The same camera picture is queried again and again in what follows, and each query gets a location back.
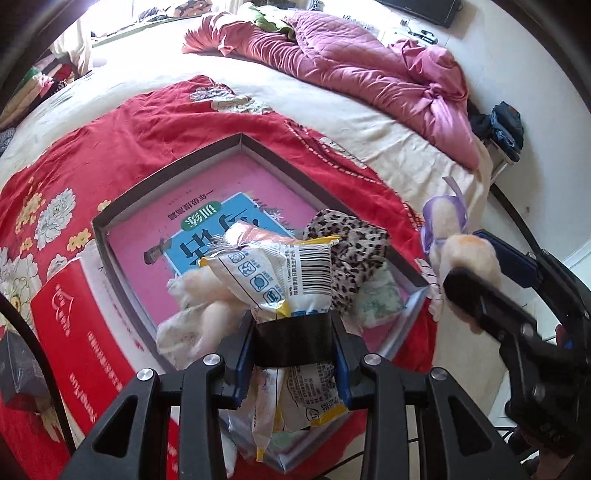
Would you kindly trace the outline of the green floral tissue packet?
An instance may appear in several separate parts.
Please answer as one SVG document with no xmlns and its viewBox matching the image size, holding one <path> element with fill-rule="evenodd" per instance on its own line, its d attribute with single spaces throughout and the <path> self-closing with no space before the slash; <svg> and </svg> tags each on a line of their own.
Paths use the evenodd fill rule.
<svg viewBox="0 0 591 480">
<path fill-rule="evenodd" d="M 390 268 L 383 265 L 363 283 L 353 310 L 363 329 L 370 329 L 392 322 L 405 305 L 398 282 Z"/>
</svg>

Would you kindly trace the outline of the black wall television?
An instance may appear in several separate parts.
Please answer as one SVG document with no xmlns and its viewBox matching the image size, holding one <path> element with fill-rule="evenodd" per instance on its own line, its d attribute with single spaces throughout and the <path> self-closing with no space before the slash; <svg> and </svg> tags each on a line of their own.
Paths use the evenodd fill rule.
<svg viewBox="0 0 591 480">
<path fill-rule="evenodd" d="M 462 0 L 379 0 L 379 3 L 449 28 L 463 8 Z"/>
</svg>

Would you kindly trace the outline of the small bear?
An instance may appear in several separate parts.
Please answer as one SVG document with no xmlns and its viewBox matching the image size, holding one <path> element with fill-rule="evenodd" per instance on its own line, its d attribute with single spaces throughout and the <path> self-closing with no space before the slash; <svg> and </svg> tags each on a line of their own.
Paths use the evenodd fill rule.
<svg viewBox="0 0 591 480">
<path fill-rule="evenodd" d="M 181 309 L 211 303 L 238 302 L 208 266 L 187 270 L 167 282 L 167 291 Z"/>
</svg>

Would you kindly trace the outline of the clothes on window sill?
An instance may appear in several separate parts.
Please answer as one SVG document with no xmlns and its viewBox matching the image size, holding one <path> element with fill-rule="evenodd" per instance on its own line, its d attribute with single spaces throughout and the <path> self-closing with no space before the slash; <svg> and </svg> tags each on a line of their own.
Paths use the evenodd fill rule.
<svg viewBox="0 0 591 480">
<path fill-rule="evenodd" d="M 138 21 L 156 21 L 168 18 L 198 17 L 205 13 L 211 13 L 212 2 L 207 0 L 189 0 L 176 6 L 154 6 L 142 11 Z"/>
</svg>

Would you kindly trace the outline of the leopard print scrunchie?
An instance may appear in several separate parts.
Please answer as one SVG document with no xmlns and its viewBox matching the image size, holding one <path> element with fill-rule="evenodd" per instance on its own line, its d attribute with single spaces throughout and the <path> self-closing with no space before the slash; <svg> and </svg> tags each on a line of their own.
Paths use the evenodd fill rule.
<svg viewBox="0 0 591 480">
<path fill-rule="evenodd" d="M 338 236 L 331 247 L 332 310 L 346 314 L 361 287 L 382 267 L 390 246 L 389 233 L 341 211 L 319 211 L 304 229 L 304 240 Z"/>
</svg>

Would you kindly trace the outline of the cream plush rabbit toy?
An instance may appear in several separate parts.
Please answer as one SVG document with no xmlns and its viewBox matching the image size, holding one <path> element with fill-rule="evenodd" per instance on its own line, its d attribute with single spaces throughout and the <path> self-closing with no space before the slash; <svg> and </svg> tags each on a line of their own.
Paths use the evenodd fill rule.
<svg viewBox="0 0 591 480">
<path fill-rule="evenodd" d="M 465 267 L 495 287 L 502 284 L 501 266 L 493 245 L 469 233 L 462 190 L 453 177 L 446 176 L 444 181 L 452 192 L 432 197 L 423 207 L 421 243 L 428 259 L 417 262 L 430 284 L 429 311 L 436 321 L 441 319 L 447 301 L 444 280 L 454 268 Z"/>
</svg>

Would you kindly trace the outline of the dark clothes on stool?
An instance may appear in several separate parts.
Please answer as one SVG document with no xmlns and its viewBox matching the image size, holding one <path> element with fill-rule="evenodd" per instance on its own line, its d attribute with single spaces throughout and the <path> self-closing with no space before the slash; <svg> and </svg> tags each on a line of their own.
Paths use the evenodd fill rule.
<svg viewBox="0 0 591 480">
<path fill-rule="evenodd" d="M 472 131 L 480 140 L 492 141 L 512 162 L 520 160 L 525 130 L 517 109 L 502 101 L 494 106 L 490 114 L 484 114 L 472 101 L 468 101 L 467 112 Z"/>
</svg>

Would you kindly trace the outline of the red floral blanket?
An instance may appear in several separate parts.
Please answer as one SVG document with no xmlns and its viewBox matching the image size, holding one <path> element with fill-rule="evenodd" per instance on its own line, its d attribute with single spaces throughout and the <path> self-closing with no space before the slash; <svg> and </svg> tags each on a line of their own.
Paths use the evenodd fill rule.
<svg viewBox="0 0 591 480">
<path fill-rule="evenodd" d="M 216 86 L 198 76 L 134 96 L 68 132 L 10 178 L 1 192 L 1 292 L 23 318 L 31 318 L 32 298 L 50 276 L 92 242 L 99 212 L 174 160 L 240 132 L 386 229 L 408 261 L 424 259 L 420 216 L 372 168 L 276 111 L 221 110 L 209 96 Z"/>
</svg>

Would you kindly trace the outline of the green cloth on duvet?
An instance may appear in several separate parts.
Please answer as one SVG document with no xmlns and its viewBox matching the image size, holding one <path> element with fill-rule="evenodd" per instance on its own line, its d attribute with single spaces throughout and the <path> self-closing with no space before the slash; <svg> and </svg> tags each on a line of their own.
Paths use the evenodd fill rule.
<svg viewBox="0 0 591 480">
<path fill-rule="evenodd" d="M 247 10 L 249 10 L 249 22 L 264 32 L 284 35 L 290 41 L 296 39 L 294 27 L 281 17 L 280 10 L 276 7 L 268 5 L 257 7 L 249 4 Z"/>
</svg>

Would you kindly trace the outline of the red tissue pack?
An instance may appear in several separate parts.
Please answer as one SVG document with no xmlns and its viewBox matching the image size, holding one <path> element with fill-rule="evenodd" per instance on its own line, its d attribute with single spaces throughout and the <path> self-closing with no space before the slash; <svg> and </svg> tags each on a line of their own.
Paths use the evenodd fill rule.
<svg viewBox="0 0 591 480">
<path fill-rule="evenodd" d="M 76 444 L 138 371 L 164 372 L 120 305 L 94 249 L 53 273 L 33 297 L 31 311 Z"/>
</svg>

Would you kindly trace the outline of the orange roll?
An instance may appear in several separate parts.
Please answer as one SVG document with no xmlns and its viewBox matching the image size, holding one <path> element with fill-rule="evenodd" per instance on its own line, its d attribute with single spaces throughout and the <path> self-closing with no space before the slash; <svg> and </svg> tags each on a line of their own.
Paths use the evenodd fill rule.
<svg viewBox="0 0 591 480">
<path fill-rule="evenodd" d="M 232 224 L 222 235 L 222 238 L 232 246 L 266 240 L 280 244 L 297 244 L 300 241 L 297 238 L 288 237 L 287 234 L 277 234 L 243 221 Z"/>
</svg>

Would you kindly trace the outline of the white floral scrunchie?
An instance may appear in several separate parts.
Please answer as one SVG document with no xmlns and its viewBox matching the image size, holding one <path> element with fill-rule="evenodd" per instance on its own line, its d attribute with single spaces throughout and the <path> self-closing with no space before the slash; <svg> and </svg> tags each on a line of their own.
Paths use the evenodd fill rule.
<svg viewBox="0 0 591 480">
<path fill-rule="evenodd" d="M 217 301 L 181 309 L 157 327 L 158 353 L 182 370 L 195 360 L 216 351 L 221 340 L 238 329 L 243 313 L 249 309 L 238 302 Z"/>
</svg>

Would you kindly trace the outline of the dark shallow box tray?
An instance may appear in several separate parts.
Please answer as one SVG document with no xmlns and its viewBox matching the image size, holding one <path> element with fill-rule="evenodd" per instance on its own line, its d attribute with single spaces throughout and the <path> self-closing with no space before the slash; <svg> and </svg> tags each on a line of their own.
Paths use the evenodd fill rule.
<svg viewBox="0 0 591 480">
<path fill-rule="evenodd" d="M 186 348 L 158 347 L 158 327 L 177 312 L 171 285 L 206 258 L 262 320 L 253 344 L 266 362 L 288 365 L 281 342 L 298 358 L 320 360 L 327 348 L 318 319 L 271 319 L 280 304 L 329 291 L 329 257 L 298 246 L 297 235 L 325 209 L 346 206 L 310 177 L 245 134 L 174 161 L 130 188 L 96 216 L 93 229 L 107 278 L 157 364 L 173 372 Z"/>
</svg>

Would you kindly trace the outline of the pink quilted duvet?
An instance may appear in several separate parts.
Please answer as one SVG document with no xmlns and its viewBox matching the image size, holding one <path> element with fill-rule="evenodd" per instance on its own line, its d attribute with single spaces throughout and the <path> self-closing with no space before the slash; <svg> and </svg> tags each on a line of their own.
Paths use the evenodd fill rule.
<svg viewBox="0 0 591 480">
<path fill-rule="evenodd" d="M 283 20 L 290 34 L 226 12 L 207 15 L 186 33 L 183 50 L 238 55 L 348 95 L 414 130 L 464 168 L 478 168 L 469 88 L 449 50 L 410 39 L 384 45 L 362 26 L 321 12 L 290 11 Z"/>
</svg>

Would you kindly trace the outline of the pink and blue book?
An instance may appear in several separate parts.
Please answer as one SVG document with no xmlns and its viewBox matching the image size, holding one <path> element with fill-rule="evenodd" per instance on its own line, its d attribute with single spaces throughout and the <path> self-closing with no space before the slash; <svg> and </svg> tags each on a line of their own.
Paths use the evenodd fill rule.
<svg viewBox="0 0 591 480">
<path fill-rule="evenodd" d="M 235 222 L 296 237 L 325 207 L 322 190 L 281 159 L 236 147 L 188 156 L 127 191 L 95 220 L 113 283 L 149 337 L 178 311 L 169 280 L 195 269 Z"/>
</svg>

